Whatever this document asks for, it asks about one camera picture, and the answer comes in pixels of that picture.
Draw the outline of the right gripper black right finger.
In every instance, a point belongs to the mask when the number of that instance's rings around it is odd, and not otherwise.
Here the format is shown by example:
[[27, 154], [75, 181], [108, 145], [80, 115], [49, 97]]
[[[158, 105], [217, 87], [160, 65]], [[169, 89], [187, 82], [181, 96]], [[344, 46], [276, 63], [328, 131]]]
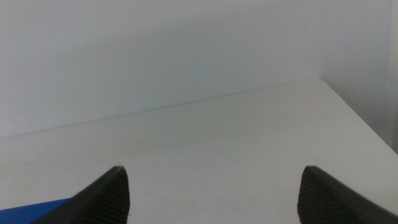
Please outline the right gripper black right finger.
[[306, 166], [303, 170], [297, 211], [301, 223], [397, 224], [397, 215], [317, 166]]

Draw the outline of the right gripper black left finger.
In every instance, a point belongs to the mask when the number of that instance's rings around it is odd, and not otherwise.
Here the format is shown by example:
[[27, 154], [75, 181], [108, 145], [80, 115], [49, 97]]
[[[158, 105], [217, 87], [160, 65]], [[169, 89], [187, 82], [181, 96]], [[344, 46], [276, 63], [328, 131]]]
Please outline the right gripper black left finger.
[[129, 181], [123, 166], [114, 166], [64, 204], [34, 220], [41, 224], [126, 224]]

